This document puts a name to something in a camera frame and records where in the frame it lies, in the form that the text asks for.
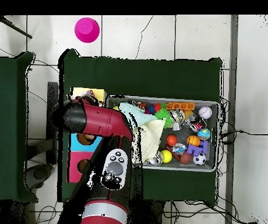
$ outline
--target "green table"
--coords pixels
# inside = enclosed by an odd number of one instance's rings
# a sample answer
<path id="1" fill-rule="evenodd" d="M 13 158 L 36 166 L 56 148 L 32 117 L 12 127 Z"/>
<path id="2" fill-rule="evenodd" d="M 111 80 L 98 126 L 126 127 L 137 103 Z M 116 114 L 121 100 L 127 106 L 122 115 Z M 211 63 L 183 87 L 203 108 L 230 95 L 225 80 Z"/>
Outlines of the green table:
<path id="1" fill-rule="evenodd" d="M 108 95 L 215 102 L 220 95 L 221 65 L 219 58 L 209 61 L 82 58 L 75 50 L 66 50 L 59 59 L 65 95 L 70 93 L 71 87 L 83 87 L 104 89 Z M 64 133 L 62 174 L 58 178 L 61 201 L 70 198 L 76 185 L 66 183 L 68 136 Z M 206 200 L 214 205 L 215 186 L 216 172 L 143 170 L 143 198 L 146 200 Z"/>
<path id="2" fill-rule="evenodd" d="M 24 184 L 26 146 L 26 70 L 33 54 L 0 57 L 0 200 L 36 202 Z"/>

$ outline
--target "yellow towel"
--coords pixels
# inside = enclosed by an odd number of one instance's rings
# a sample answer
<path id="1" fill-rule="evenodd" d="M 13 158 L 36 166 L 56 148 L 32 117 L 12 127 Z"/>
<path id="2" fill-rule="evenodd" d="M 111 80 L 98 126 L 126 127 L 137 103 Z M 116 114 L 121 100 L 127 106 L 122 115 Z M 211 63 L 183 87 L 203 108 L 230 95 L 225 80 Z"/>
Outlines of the yellow towel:
<path id="1" fill-rule="evenodd" d="M 141 145 L 142 163 L 146 159 L 151 159 L 155 157 L 159 148 L 160 138 L 163 132 L 164 124 L 165 120 L 151 120 L 139 128 L 141 136 L 140 145 Z M 132 163 L 140 163 L 139 159 L 140 150 L 138 145 L 139 129 L 136 128 L 133 131 Z"/>

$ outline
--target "magenta cup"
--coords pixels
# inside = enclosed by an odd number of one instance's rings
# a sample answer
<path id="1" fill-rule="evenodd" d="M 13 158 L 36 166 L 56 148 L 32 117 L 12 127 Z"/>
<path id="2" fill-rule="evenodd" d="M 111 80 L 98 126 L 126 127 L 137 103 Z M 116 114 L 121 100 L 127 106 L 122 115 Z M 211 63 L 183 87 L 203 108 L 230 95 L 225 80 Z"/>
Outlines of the magenta cup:
<path id="1" fill-rule="evenodd" d="M 99 25 L 92 18 L 82 18 L 75 25 L 75 35 L 82 42 L 94 42 L 99 36 L 99 33 Z"/>

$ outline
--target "blue ball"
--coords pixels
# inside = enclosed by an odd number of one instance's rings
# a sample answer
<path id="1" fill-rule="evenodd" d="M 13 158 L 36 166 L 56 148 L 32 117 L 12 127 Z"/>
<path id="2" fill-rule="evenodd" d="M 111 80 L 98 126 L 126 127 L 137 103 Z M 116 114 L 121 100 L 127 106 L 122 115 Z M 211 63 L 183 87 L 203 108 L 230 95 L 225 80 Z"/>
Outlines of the blue ball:
<path id="1" fill-rule="evenodd" d="M 200 140 L 208 140 L 211 137 L 211 132 L 207 128 L 200 129 L 197 132 L 197 136 L 199 137 Z"/>
<path id="2" fill-rule="evenodd" d="M 154 108 L 154 106 L 149 106 L 147 109 L 148 109 L 148 111 L 150 111 L 150 113 L 151 113 L 152 115 L 155 114 L 155 108 Z"/>

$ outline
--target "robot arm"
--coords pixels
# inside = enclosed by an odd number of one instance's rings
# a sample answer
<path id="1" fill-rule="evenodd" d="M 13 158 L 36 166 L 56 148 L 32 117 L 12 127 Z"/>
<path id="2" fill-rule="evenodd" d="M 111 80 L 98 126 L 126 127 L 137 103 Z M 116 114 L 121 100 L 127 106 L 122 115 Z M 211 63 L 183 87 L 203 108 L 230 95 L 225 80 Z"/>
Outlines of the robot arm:
<path id="1" fill-rule="evenodd" d="M 63 109 L 56 105 L 52 116 L 64 131 L 103 137 L 58 224 L 126 224 L 132 131 L 122 113 L 92 104 L 89 98 L 78 97 L 66 101 Z"/>

